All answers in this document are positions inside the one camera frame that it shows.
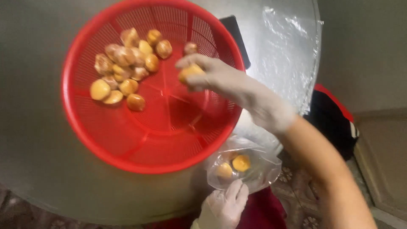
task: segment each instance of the gray table surface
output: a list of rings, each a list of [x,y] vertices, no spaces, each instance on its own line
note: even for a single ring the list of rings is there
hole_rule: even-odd
[[[105,164],[82,145],[60,100],[65,54],[79,29],[114,0],[0,2],[0,183],[51,212],[101,224],[137,224],[182,215],[209,192],[202,165],[141,175]],[[315,19],[311,0],[194,0],[235,15],[249,58],[257,55],[263,6]]]

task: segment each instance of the gloved hand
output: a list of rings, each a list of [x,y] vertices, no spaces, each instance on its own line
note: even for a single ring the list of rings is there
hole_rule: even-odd
[[[234,69],[219,59],[192,54],[180,59],[175,66],[199,65],[206,75],[191,75],[186,82],[192,91],[212,90],[252,115],[254,124],[272,134],[285,132],[295,119],[292,107],[273,91],[246,73]]]
[[[213,191],[203,202],[191,229],[235,229],[245,208],[249,188],[238,179],[225,191]]]

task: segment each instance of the tiled floor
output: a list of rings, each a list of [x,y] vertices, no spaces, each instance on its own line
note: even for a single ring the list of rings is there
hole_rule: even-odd
[[[271,186],[287,212],[288,229],[321,229],[322,216],[318,210],[318,195],[312,178],[286,153],[280,158],[283,168],[280,177]],[[372,204],[356,161],[347,162],[368,204]],[[39,209],[0,185],[1,229],[139,229],[139,226],[105,226],[79,222]]]

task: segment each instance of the red colander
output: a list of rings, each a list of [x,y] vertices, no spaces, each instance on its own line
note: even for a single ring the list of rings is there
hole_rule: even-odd
[[[158,29],[173,47],[160,70],[145,78],[137,92],[144,111],[90,98],[100,78],[95,55],[110,43],[121,44],[122,30],[134,27],[142,39]],[[184,45],[196,42],[200,53],[244,70],[233,37],[211,13],[185,0],[126,0],[91,19],[76,36],[62,72],[62,100],[79,139],[100,159],[130,172],[161,174],[190,167],[211,155],[229,137],[241,108],[211,91],[189,93],[174,64]]]

